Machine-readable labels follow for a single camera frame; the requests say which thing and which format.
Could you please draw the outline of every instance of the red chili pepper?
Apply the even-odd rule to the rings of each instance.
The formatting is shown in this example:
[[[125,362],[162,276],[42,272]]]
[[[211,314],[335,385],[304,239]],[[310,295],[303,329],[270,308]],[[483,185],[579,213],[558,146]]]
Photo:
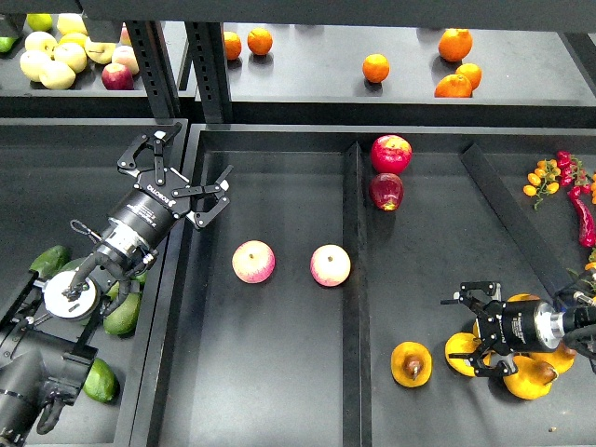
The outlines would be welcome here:
[[[579,218],[579,244],[583,247],[594,247],[596,245],[596,229],[594,219],[589,213],[588,207],[578,197],[574,197],[573,189],[567,193]]]

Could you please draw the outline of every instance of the tray divider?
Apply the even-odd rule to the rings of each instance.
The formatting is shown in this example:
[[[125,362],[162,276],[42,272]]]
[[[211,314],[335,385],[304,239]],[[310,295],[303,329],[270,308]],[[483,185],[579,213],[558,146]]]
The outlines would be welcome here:
[[[373,444],[370,309],[366,294],[366,214],[361,149],[344,155],[344,248],[352,260],[345,283],[343,329],[343,445]]]

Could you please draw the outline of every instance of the white disc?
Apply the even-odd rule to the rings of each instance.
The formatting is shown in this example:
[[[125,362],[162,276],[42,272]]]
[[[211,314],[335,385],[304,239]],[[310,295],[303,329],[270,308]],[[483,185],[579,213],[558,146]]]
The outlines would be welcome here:
[[[81,296],[74,301],[68,301],[62,293],[71,285],[75,272],[61,272],[46,283],[44,301],[47,311],[60,318],[80,318],[89,312],[97,302],[95,284],[88,278],[88,290],[82,291]]]

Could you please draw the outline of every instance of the robotic arm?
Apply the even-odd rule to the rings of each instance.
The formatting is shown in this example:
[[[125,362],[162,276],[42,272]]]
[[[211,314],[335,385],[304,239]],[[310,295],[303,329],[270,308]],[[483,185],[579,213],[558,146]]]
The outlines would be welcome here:
[[[465,359],[479,377],[505,376],[517,372],[513,355],[517,352],[552,352],[559,342],[579,354],[596,360],[596,303],[581,289],[587,278],[596,279],[596,269],[585,272],[576,283],[556,297],[560,310],[542,300],[503,302],[497,282],[463,282],[451,300],[442,305],[462,304],[476,314],[481,343],[472,353],[450,354]],[[474,297],[481,291],[492,299],[485,303]],[[487,366],[483,359],[494,351],[499,358]]]
[[[225,177],[231,166],[207,186],[191,186],[176,169],[164,166],[164,148],[180,129],[176,125],[169,133],[140,135],[120,157],[118,170],[136,183],[109,213],[103,232],[71,222],[95,242],[76,270],[48,281],[29,272],[12,296],[0,300],[0,447],[23,445],[39,414],[39,434],[54,428],[64,406],[75,404],[97,355],[88,345],[95,329],[124,302],[135,284],[132,278],[151,268],[158,244],[182,218],[200,230],[228,205]],[[152,169],[137,168],[135,159],[142,150],[153,151]],[[192,197],[205,196],[213,196],[215,206],[206,212],[193,210]],[[105,293],[116,282],[119,294],[111,302]],[[47,313],[35,319],[42,303]],[[89,322],[72,342],[39,331],[51,317]]]

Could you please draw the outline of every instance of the orange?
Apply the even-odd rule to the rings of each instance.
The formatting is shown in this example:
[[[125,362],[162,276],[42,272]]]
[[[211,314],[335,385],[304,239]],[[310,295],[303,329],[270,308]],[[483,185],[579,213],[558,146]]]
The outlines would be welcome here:
[[[369,82],[382,82],[389,75],[389,61],[382,54],[371,54],[362,63],[362,72]]]
[[[465,63],[457,67],[455,70],[456,75],[464,75],[472,85],[472,90],[475,90],[480,84],[482,79],[482,70],[475,63]]]
[[[273,37],[265,28],[254,28],[249,33],[249,48],[257,56],[264,56],[273,46]]]
[[[447,74],[435,88],[435,98],[469,98],[472,84],[462,74]]]
[[[472,34],[464,28],[450,28],[439,41],[439,54],[449,62],[464,59],[472,49]]]
[[[225,43],[225,57],[229,61],[238,59],[238,56],[240,56],[240,52],[242,51],[242,42],[240,42],[238,34],[231,31],[225,31],[223,32],[223,40]]]

